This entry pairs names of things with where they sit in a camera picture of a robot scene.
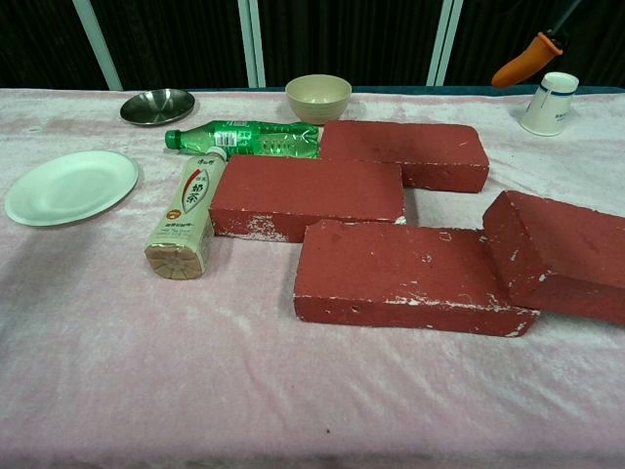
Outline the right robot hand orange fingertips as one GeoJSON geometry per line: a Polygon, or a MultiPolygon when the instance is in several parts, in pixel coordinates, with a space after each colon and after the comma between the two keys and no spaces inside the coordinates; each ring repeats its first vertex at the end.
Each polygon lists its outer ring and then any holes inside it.
{"type": "Polygon", "coordinates": [[[581,0],[557,1],[555,11],[546,21],[546,27],[536,34],[518,56],[497,70],[491,85],[498,89],[517,85],[561,56],[569,41],[564,25],[581,4],[581,0]]]}

